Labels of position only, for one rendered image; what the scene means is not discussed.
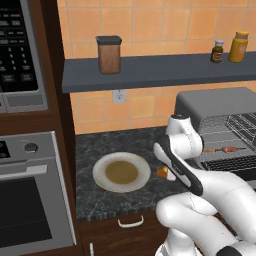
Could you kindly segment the white wall outlet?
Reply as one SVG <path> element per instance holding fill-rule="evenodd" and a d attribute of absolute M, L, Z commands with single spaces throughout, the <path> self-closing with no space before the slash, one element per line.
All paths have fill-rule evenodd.
<path fill-rule="evenodd" d="M 125 103 L 126 102 L 126 90 L 118 89 L 112 91 L 112 101 L 114 104 Z"/>

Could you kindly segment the silver built-in oven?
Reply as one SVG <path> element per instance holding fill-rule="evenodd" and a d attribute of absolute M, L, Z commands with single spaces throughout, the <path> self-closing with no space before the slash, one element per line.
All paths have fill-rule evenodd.
<path fill-rule="evenodd" d="M 28 143 L 39 149 L 27 153 Z M 77 243 L 57 140 L 53 131 L 0 136 L 0 166 L 46 165 L 45 174 L 0 179 L 0 256 Z"/>

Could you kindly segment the brown jar with dark lid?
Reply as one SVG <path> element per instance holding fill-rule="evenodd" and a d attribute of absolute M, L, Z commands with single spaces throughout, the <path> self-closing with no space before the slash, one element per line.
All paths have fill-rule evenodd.
<path fill-rule="evenodd" d="M 120 46 L 122 39 L 117 35 L 97 36 L 98 64 L 102 74 L 117 74 L 120 72 Z"/>

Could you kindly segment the silver microwave oven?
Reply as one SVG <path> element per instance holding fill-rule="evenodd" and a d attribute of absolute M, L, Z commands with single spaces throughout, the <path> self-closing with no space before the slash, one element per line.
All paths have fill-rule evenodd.
<path fill-rule="evenodd" d="M 0 0 L 0 113 L 47 109 L 29 0 Z"/>

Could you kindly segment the small brown bottle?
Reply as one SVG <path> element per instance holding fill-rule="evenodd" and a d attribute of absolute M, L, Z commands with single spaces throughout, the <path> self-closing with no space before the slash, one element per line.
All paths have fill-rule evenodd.
<path fill-rule="evenodd" d="M 212 49 L 210 61 L 213 63 L 220 63 L 223 55 L 223 40 L 216 40 L 215 46 Z"/>

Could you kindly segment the grey toaster oven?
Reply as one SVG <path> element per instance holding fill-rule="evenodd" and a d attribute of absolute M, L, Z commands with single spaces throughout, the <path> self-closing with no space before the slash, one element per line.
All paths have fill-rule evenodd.
<path fill-rule="evenodd" d="M 256 93 L 246 87 L 180 92 L 176 97 L 175 112 L 187 114 L 191 118 L 193 128 L 198 133 L 200 124 L 207 117 L 256 113 Z M 201 138 L 204 148 L 219 149 L 229 146 L 246 148 L 232 153 L 202 152 L 199 157 L 189 160 L 190 164 L 201 169 L 204 169 L 201 163 L 205 161 L 256 156 L 255 150 L 238 139 L 224 139 L 219 136 L 217 140 L 214 140 L 213 135 L 205 135 Z M 247 182 L 256 188 L 256 180 Z"/>

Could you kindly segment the orange baguette bread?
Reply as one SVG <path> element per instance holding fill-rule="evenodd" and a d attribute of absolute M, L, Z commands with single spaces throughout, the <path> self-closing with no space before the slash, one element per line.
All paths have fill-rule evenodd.
<path fill-rule="evenodd" d="M 154 171 L 154 174 L 162 177 L 162 178 L 167 178 L 168 176 L 168 168 L 167 167 L 161 167 L 157 170 Z"/>

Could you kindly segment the dark grey wall shelf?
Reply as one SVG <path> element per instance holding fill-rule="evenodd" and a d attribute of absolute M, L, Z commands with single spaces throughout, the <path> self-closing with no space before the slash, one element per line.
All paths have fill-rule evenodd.
<path fill-rule="evenodd" d="M 67 59 L 64 93 L 179 86 L 256 80 L 256 52 L 247 52 L 241 63 L 212 63 L 209 54 L 122 57 L 118 74 L 103 75 L 98 59 Z"/>

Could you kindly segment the white and brown round plate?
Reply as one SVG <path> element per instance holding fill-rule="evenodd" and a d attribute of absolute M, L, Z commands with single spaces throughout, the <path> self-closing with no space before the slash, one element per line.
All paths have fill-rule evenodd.
<path fill-rule="evenodd" d="M 115 152 L 100 158 L 95 163 L 92 174 L 95 183 L 101 188 L 116 193 L 128 193 L 146 185 L 151 169 L 141 156 L 129 152 Z"/>

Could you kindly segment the kebab skewer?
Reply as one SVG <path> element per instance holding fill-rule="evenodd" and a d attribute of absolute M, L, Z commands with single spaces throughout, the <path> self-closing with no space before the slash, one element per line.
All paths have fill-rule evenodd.
<path fill-rule="evenodd" d="M 246 148 L 242 147 L 235 147 L 235 146 L 229 146 L 229 147 L 222 147 L 219 149 L 216 148 L 203 148 L 203 152 L 224 152 L 224 153 L 232 153 L 237 152 L 238 150 L 245 150 Z"/>

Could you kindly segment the dark round oven knob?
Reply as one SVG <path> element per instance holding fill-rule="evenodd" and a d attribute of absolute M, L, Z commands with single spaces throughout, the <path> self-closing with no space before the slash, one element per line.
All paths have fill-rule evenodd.
<path fill-rule="evenodd" d="M 27 153 L 35 153 L 38 151 L 39 146 L 36 143 L 28 143 L 24 147 Z"/>

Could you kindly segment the brown wooden tall cabinet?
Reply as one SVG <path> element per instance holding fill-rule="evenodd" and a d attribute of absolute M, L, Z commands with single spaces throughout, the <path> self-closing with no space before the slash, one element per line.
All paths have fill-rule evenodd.
<path fill-rule="evenodd" d="M 0 113 L 0 136 L 48 131 L 55 133 L 77 241 L 75 132 L 70 98 L 62 91 L 65 58 L 57 0 L 29 0 L 29 4 L 47 93 L 48 109 Z M 82 249 L 76 243 L 69 247 L 22 256 L 82 256 Z"/>

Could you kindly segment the brown wooden drawer front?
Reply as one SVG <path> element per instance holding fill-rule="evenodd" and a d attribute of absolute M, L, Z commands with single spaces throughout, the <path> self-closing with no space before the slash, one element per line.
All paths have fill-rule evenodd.
<path fill-rule="evenodd" d="M 144 216 L 144 223 L 141 226 L 123 229 L 119 227 L 117 223 L 118 219 L 122 223 L 138 222 L 141 219 L 141 215 Z M 160 238 L 164 238 L 167 235 L 168 229 L 163 227 L 158 222 L 154 211 L 129 214 L 114 218 L 95 220 L 91 222 L 83 222 L 80 224 L 81 236 L 87 238 L 103 235 L 116 235 L 120 233 L 131 233 L 133 235 L 137 235 L 144 231 L 146 231 L 149 237 L 156 235 Z"/>

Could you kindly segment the yellow bottle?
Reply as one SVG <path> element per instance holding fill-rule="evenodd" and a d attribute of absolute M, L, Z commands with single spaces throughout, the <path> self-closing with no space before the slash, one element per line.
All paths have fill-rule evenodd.
<path fill-rule="evenodd" d="M 248 45 L 248 31 L 237 31 L 232 41 L 228 60 L 230 62 L 242 62 Z"/>

